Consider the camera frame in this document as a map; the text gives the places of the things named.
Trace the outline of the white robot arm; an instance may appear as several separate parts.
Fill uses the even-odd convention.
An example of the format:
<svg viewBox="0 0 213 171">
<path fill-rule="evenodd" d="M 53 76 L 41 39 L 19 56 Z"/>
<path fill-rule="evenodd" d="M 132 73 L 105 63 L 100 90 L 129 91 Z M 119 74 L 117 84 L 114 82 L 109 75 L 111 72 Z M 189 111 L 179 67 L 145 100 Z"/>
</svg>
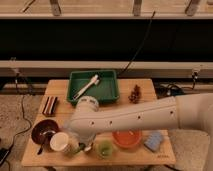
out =
<svg viewBox="0 0 213 171">
<path fill-rule="evenodd" d="M 64 128 L 88 146 L 99 133 L 127 130 L 195 129 L 210 136 L 203 171 L 213 171 L 213 93 L 172 96 L 151 102 L 97 111 L 91 96 L 79 99 Z"/>
</svg>

